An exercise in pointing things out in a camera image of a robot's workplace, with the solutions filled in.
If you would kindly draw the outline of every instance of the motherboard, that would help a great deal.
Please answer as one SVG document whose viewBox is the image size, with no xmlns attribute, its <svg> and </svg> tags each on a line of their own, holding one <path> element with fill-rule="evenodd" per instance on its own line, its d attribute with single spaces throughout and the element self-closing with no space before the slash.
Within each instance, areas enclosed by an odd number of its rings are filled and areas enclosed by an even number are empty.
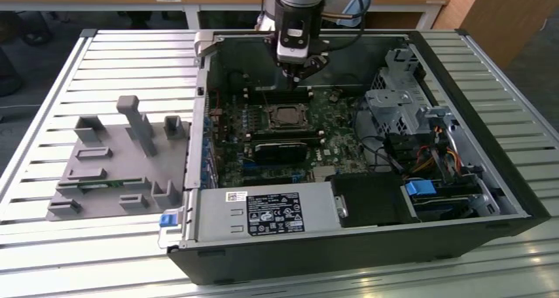
<svg viewBox="0 0 559 298">
<path fill-rule="evenodd" d="M 319 182 L 366 172 L 352 130 L 356 99 L 336 87 L 246 89 L 222 101 L 216 96 L 210 114 L 219 187 Z"/>
</svg>

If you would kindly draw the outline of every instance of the metal rack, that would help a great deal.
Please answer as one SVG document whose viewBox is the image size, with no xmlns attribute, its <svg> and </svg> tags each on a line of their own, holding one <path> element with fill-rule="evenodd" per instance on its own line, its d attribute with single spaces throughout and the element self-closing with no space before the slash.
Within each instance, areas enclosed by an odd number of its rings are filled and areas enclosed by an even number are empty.
<svg viewBox="0 0 559 298">
<path fill-rule="evenodd" d="M 194 35 L 99 31 L 78 40 L 0 179 L 0 296 L 518 297 L 559 290 L 558 133 L 470 37 L 454 31 L 423 35 L 554 216 L 522 235 L 458 259 L 198 286 L 158 246 L 159 215 L 44 221 L 79 115 L 124 123 L 115 103 L 122 94 L 135 94 L 151 122 L 170 114 L 191 120 Z M 436 84 L 427 83 L 444 104 Z"/>
</svg>

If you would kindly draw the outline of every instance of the blue latch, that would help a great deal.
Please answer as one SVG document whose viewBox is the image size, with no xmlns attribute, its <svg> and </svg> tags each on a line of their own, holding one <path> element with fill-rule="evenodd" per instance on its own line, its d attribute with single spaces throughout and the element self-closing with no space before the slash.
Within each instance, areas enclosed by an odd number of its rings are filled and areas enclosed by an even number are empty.
<svg viewBox="0 0 559 298">
<path fill-rule="evenodd" d="M 408 195 L 435 195 L 436 190 L 431 180 L 414 180 L 406 184 Z"/>
<path fill-rule="evenodd" d="M 174 227 L 179 225 L 178 214 L 163 214 L 159 218 L 159 227 Z"/>
</svg>

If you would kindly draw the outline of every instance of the barcode sticker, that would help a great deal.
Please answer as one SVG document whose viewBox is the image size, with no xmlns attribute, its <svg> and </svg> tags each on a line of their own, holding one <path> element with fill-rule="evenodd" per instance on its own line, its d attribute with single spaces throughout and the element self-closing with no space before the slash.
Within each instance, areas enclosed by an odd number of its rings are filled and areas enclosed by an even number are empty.
<svg viewBox="0 0 559 298">
<path fill-rule="evenodd" d="M 228 191 L 226 192 L 226 202 L 247 201 L 247 191 Z"/>
</svg>

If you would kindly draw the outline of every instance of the side panel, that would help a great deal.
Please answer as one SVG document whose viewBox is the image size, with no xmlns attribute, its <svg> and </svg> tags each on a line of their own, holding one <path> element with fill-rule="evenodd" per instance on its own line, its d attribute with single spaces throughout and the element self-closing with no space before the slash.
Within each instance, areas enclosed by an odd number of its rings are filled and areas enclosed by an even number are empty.
<svg viewBox="0 0 559 298">
<path fill-rule="evenodd" d="M 168 256 L 195 284 L 223 284 L 459 257 L 528 226 L 528 219 L 496 221 L 491 225 L 479 223 L 199 250 L 174 248 Z"/>
</svg>

